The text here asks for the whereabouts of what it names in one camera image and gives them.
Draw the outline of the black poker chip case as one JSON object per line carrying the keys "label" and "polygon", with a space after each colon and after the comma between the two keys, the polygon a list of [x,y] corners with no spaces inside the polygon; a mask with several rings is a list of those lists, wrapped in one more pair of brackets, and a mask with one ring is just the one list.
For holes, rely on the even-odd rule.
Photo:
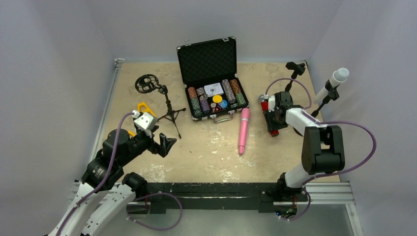
{"label": "black poker chip case", "polygon": [[[204,42],[191,43],[176,47],[181,79],[184,86],[191,118],[198,122],[215,119],[224,115],[232,117],[249,108],[250,103],[238,78],[237,71],[237,40],[234,36],[222,37]],[[196,113],[196,106],[192,105],[189,88],[203,88],[211,84],[222,83],[223,80],[236,80],[244,102],[236,102],[235,107],[228,107],[220,111],[210,109],[209,113]]]}

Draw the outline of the black front mounting rail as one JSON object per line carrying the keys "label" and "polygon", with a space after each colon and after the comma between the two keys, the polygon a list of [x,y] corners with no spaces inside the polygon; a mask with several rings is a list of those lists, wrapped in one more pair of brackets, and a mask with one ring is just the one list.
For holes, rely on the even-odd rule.
{"label": "black front mounting rail", "polygon": [[148,193],[153,195],[148,198],[152,214],[180,208],[271,213],[308,202],[302,189],[282,188],[276,182],[148,183]]}

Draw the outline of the yellow triangle stand upper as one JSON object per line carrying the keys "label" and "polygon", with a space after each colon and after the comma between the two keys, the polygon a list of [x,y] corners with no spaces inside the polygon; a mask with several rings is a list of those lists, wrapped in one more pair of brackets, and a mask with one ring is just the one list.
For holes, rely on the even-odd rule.
{"label": "yellow triangle stand upper", "polygon": [[158,118],[157,115],[154,113],[154,111],[145,102],[138,103],[138,105],[137,105],[137,111],[140,112],[141,114],[149,113],[153,117]]}

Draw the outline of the black rear round-base stand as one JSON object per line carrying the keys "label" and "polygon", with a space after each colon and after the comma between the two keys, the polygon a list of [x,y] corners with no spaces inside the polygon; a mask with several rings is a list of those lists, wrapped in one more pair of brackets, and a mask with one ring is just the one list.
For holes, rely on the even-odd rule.
{"label": "black rear round-base stand", "polygon": [[[301,76],[305,72],[306,64],[305,63],[299,63],[299,64],[297,64],[295,62],[288,62],[288,63],[286,63],[285,67],[288,70],[292,70],[293,71],[293,73],[291,75],[291,79],[295,80],[297,78],[297,76]],[[290,81],[286,85],[286,87],[284,89],[285,92],[289,92],[291,90],[292,83],[293,83],[293,81]]]}

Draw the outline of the white microphone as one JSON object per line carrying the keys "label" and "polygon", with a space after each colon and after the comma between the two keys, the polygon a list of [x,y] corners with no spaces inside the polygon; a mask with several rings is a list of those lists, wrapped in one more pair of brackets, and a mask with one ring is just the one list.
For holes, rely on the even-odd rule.
{"label": "white microphone", "polygon": [[315,95],[313,103],[318,104],[321,102],[327,95],[330,94],[331,90],[334,90],[338,85],[344,83],[348,79],[349,74],[349,70],[344,67],[334,71],[331,78],[326,81],[322,89]]}

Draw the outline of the pink microphone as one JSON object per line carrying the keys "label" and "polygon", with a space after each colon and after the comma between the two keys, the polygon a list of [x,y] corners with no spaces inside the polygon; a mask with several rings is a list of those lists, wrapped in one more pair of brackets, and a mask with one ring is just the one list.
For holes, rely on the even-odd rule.
{"label": "pink microphone", "polygon": [[239,140],[238,140],[238,154],[239,155],[243,155],[245,151],[249,119],[250,119],[249,108],[242,109],[241,118],[240,118]]}

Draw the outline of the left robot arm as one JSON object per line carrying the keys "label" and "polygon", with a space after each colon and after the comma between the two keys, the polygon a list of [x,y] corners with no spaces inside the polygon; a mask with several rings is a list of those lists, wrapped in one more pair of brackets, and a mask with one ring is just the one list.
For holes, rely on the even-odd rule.
{"label": "left robot arm", "polygon": [[164,134],[157,143],[144,131],[135,136],[124,129],[111,131],[87,165],[76,196],[50,235],[100,234],[129,202],[148,194],[148,182],[139,174],[125,174],[124,166],[147,150],[165,157],[176,142]]}

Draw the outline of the black tripod shock-mount stand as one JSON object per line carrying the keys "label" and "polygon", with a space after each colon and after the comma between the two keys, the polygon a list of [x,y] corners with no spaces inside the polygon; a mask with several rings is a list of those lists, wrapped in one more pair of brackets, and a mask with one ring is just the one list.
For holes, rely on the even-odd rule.
{"label": "black tripod shock-mount stand", "polygon": [[185,112],[186,108],[182,108],[179,110],[174,110],[172,108],[171,101],[168,96],[168,89],[165,85],[160,84],[159,79],[153,74],[145,74],[140,76],[134,83],[134,87],[138,93],[146,94],[151,93],[153,91],[158,91],[160,94],[165,96],[166,106],[167,106],[167,113],[158,118],[158,121],[161,119],[166,119],[171,121],[178,133],[179,138],[181,139],[181,134],[179,132],[176,119],[180,112]]}

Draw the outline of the yellow triangle stand lower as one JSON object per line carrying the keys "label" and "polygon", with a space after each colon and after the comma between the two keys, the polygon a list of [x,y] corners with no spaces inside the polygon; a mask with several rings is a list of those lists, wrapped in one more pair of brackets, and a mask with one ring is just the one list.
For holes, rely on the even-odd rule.
{"label": "yellow triangle stand lower", "polygon": [[131,137],[134,137],[134,136],[136,135],[133,131],[130,131],[130,130],[128,130],[128,134],[129,134],[129,136],[131,136]]}

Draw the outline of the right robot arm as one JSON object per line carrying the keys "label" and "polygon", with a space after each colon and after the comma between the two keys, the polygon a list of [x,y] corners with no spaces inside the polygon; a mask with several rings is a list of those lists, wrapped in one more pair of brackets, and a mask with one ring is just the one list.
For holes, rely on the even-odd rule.
{"label": "right robot arm", "polygon": [[281,129],[291,126],[303,137],[301,163],[282,173],[276,186],[267,190],[266,194],[288,198],[301,192],[309,178],[343,170],[345,156],[339,126],[319,124],[301,105],[293,103],[288,91],[271,96],[263,94],[259,101],[271,136],[278,136]]}

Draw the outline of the red glitter microphone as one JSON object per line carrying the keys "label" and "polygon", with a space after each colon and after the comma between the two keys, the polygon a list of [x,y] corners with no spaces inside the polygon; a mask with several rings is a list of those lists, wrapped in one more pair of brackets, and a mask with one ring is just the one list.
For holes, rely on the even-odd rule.
{"label": "red glitter microphone", "polygon": [[275,95],[268,95],[268,100],[263,101],[261,104],[264,118],[267,123],[267,129],[272,137],[279,135],[278,123],[275,119]]}

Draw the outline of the black round-base mic stand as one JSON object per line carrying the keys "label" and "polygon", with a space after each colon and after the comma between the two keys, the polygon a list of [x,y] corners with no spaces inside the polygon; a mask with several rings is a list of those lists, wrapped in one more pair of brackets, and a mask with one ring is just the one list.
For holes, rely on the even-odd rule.
{"label": "black round-base mic stand", "polygon": [[337,87],[338,85],[333,87],[331,82],[327,81],[325,87],[315,97],[315,101],[321,100],[321,104],[312,115],[307,113],[301,105],[294,105],[287,111],[285,120],[300,136],[304,136],[306,127],[326,128],[327,125],[321,124],[314,115],[317,115],[325,104],[339,98]]}

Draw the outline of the yellow triangle stand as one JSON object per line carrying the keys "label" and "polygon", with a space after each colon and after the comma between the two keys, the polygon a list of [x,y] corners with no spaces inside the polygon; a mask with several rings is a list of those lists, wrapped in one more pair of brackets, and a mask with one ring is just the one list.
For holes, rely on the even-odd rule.
{"label": "yellow triangle stand", "polygon": [[128,134],[129,134],[129,136],[131,136],[131,137],[134,137],[134,136],[136,135],[133,131],[130,131],[130,130],[128,130]]}
{"label": "yellow triangle stand", "polygon": [[145,102],[138,103],[138,105],[137,105],[137,111],[140,112],[141,114],[149,113],[153,117],[158,118],[157,115],[154,113],[154,111]]}

